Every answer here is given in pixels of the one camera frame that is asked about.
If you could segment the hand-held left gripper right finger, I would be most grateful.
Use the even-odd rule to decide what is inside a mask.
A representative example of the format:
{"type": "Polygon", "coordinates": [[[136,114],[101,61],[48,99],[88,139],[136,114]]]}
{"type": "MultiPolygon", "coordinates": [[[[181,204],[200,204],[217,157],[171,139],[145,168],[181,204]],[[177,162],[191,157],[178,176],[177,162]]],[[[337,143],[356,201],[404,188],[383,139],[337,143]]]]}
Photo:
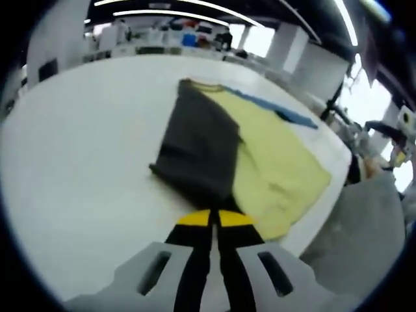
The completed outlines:
{"type": "Polygon", "coordinates": [[[318,311],[319,286],[299,258],[266,243],[244,214],[218,213],[220,269],[232,311],[318,311]]]}

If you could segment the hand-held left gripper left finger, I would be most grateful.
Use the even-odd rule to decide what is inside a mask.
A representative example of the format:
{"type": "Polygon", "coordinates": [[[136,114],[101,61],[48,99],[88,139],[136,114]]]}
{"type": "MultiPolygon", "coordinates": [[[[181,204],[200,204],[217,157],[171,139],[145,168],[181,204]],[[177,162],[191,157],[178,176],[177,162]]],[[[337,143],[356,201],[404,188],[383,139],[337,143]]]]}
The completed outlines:
{"type": "Polygon", "coordinates": [[[180,218],[164,242],[153,242],[114,273],[117,311],[199,311],[210,270],[209,210],[180,218]]]}

